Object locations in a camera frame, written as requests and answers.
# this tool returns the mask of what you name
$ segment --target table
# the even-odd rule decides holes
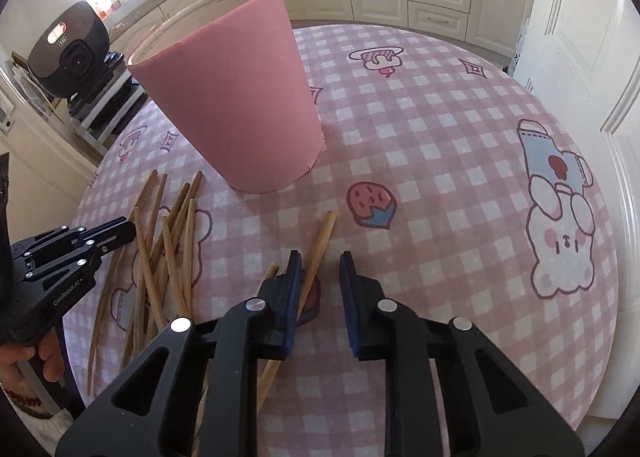
[[[105,156],[76,224],[127,214],[151,169],[168,173],[167,205],[202,170],[193,296],[205,321],[252,296],[271,262],[307,252],[338,211],[320,313],[298,329],[259,416],[263,455],[382,454],[384,364],[351,355],[338,284],[347,249],[418,315],[472,319],[577,427],[609,357],[618,284],[609,215],[571,138],[508,75],[440,40],[380,26],[294,33],[327,140],[310,173],[239,194],[148,103]],[[98,391],[118,372],[133,261],[132,246],[109,291]],[[65,317],[81,389],[107,262]]]

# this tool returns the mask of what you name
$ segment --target pink paper wrap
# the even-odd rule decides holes
[[[129,69],[238,191],[284,188],[324,145],[283,0],[200,0],[151,33]]]

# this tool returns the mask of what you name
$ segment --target pink checkered tablecloth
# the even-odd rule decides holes
[[[571,138],[512,78],[453,45],[380,26],[294,33],[327,141],[310,173],[239,194],[149,103],[104,158],[76,224],[126,215],[152,169],[168,174],[165,205],[202,170],[193,297],[206,321],[252,296],[271,262],[307,252],[325,212],[339,212],[320,313],[298,329],[258,418],[262,455],[382,455],[384,363],[360,363],[348,345],[338,284],[347,249],[418,315],[472,319],[577,427],[609,357],[618,282],[609,215]],[[118,372],[134,254],[132,245],[109,290],[98,392]],[[108,265],[65,317],[81,389]]]

